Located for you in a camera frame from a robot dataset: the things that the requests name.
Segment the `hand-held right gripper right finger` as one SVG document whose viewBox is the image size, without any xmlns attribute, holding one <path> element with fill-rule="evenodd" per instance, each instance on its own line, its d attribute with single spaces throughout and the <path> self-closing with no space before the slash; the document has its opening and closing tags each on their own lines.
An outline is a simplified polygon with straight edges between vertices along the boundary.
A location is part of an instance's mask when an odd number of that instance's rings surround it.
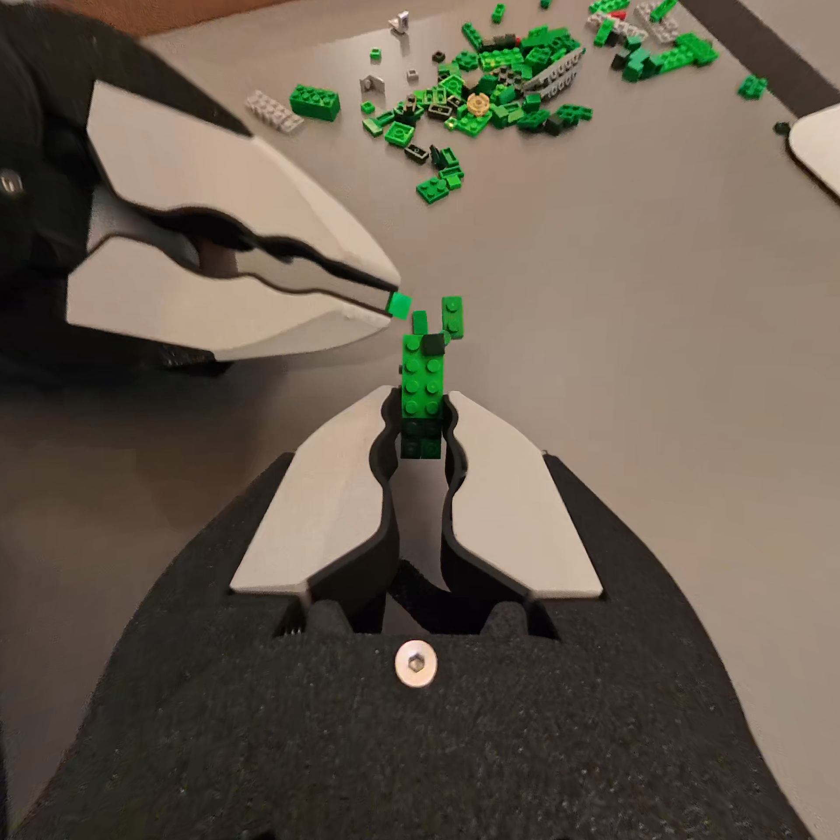
<svg viewBox="0 0 840 840">
<path fill-rule="evenodd" d="M 602 583 L 543 452 L 462 392 L 447 396 L 441 571 L 490 601 L 596 599 Z"/>
</svg>

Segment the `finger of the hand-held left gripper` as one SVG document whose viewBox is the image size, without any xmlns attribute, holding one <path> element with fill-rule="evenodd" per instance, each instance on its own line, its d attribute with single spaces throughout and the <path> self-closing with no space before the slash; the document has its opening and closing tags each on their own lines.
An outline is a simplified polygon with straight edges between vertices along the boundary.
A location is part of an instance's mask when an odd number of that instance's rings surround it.
<svg viewBox="0 0 840 840">
<path fill-rule="evenodd" d="M 131 238 L 110 237 L 67 281 L 74 326 L 243 361 L 330 350 L 392 318 L 322 290 L 281 290 L 255 275 L 216 279 Z"/>
<path fill-rule="evenodd" d="M 383 248 L 333 195 L 273 146 L 135 95 L 93 84 L 87 136 L 111 189 L 164 217 L 206 214 L 263 248 L 336 277 L 397 290 Z"/>
</svg>

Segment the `green toy brick model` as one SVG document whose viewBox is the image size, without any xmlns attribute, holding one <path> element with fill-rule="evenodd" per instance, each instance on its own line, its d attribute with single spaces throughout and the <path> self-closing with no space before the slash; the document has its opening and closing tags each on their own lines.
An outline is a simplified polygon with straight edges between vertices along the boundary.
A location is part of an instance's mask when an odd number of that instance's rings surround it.
<svg viewBox="0 0 840 840">
<path fill-rule="evenodd" d="M 442 327 L 431 332 L 427 313 L 416 310 L 411 332 L 402 339 L 403 459 L 439 459 L 443 439 L 445 351 L 465 335 L 463 299 L 442 298 Z"/>
</svg>

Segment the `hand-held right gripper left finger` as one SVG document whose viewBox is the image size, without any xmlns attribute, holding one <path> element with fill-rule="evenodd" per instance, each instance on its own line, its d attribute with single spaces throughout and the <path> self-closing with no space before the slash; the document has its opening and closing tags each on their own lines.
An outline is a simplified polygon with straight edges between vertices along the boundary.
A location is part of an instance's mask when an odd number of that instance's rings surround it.
<svg viewBox="0 0 840 840">
<path fill-rule="evenodd" d="M 399 390 L 383 385 L 312 433 L 292 456 L 230 582 L 238 594 L 366 607 L 400 561 L 391 479 Z"/>
</svg>

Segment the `pile of green toy bricks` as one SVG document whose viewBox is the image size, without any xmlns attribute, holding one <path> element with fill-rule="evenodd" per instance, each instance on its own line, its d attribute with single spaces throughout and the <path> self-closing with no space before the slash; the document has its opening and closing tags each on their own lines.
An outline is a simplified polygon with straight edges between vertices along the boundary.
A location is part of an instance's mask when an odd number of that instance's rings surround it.
<svg viewBox="0 0 840 840">
<path fill-rule="evenodd" d="M 459 189 L 466 174 L 451 147 L 431 143 L 425 148 L 414 141 L 421 119 L 476 139 L 488 127 L 557 137 L 593 116 L 586 106 L 555 102 L 574 83 L 585 54 L 567 28 L 541 27 L 526 38 L 490 39 L 481 38 L 469 22 L 461 29 L 471 49 L 448 63 L 442 52 L 434 53 L 434 86 L 408 92 L 388 110 L 377 112 L 372 101 L 360 105 L 365 132 L 401 150 L 409 161 L 431 166 L 431 175 L 415 189 L 426 205 Z M 490 111 L 483 119 L 467 112 L 466 100 L 473 92 L 484 92 L 490 99 Z"/>
</svg>

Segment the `heap of green and grey bricks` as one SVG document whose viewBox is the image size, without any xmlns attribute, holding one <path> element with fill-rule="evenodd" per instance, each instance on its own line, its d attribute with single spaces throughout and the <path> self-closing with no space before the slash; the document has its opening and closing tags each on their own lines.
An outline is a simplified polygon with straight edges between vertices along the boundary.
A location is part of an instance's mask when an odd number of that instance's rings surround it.
<svg viewBox="0 0 840 840">
<path fill-rule="evenodd" d="M 616 47 L 611 69 L 631 83 L 688 67 L 708 67 L 718 52 L 707 38 L 680 30 L 677 1 L 601 1 L 589 5 L 596 47 Z"/>
</svg>

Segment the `long grey studded plate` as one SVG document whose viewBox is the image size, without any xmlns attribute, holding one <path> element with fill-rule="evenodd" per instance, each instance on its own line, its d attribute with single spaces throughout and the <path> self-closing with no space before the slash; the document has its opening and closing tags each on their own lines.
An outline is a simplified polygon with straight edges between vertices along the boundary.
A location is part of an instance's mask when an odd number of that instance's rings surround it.
<svg viewBox="0 0 840 840">
<path fill-rule="evenodd" d="M 305 123 L 301 116 L 260 90 L 247 96 L 245 106 L 259 121 L 285 135 L 299 132 Z"/>
</svg>

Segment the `white rounded board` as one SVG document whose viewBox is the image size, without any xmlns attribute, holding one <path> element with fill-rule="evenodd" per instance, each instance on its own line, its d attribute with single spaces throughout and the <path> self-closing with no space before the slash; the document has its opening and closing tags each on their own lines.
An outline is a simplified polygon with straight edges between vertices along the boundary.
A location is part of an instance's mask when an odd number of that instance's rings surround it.
<svg viewBox="0 0 840 840">
<path fill-rule="evenodd" d="M 796 120 L 787 137 L 793 160 L 839 198 L 839 104 Z"/>
</svg>

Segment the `large green eight-stud brick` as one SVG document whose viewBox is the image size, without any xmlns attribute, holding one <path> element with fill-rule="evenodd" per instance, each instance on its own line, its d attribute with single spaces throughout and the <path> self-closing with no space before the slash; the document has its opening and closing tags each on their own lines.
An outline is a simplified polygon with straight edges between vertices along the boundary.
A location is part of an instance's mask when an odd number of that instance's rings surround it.
<svg viewBox="0 0 840 840">
<path fill-rule="evenodd" d="M 333 122 L 341 111 L 338 92 L 303 84 L 295 86 L 289 96 L 291 110 L 299 117 Z"/>
</svg>

